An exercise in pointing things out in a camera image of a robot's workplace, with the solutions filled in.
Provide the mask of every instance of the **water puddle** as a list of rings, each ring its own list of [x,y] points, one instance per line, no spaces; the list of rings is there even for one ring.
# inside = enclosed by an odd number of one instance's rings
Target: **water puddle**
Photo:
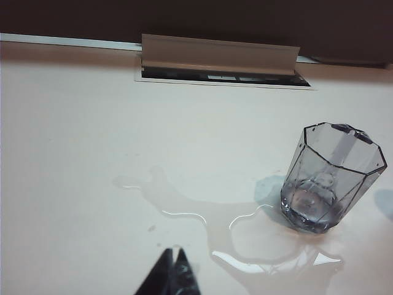
[[[321,249],[325,235],[299,233],[281,214],[283,176],[255,182],[253,201],[216,203],[182,195],[160,167],[145,182],[119,176],[114,184],[137,189],[161,214],[196,218],[206,229],[211,259],[249,294],[325,294],[343,260]]]

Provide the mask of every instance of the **dark background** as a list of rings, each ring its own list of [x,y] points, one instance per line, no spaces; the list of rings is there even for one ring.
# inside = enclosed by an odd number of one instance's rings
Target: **dark background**
[[[1,0],[2,33],[140,42],[141,33],[297,45],[301,55],[393,62],[393,0]]]

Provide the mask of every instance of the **white table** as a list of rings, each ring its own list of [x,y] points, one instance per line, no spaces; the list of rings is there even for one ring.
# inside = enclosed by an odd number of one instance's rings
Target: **white table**
[[[2,294],[133,294],[180,246],[203,294],[391,294],[391,169],[324,235],[278,200],[306,125],[391,162],[393,71],[298,64],[317,90],[280,90],[135,82],[131,51],[1,54]]]

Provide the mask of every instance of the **glass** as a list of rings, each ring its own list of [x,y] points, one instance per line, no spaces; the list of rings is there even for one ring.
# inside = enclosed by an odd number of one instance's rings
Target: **glass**
[[[281,209],[314,233],[337,225],[387,164],[362,130],[320,123],[304,128],[281,189]]]

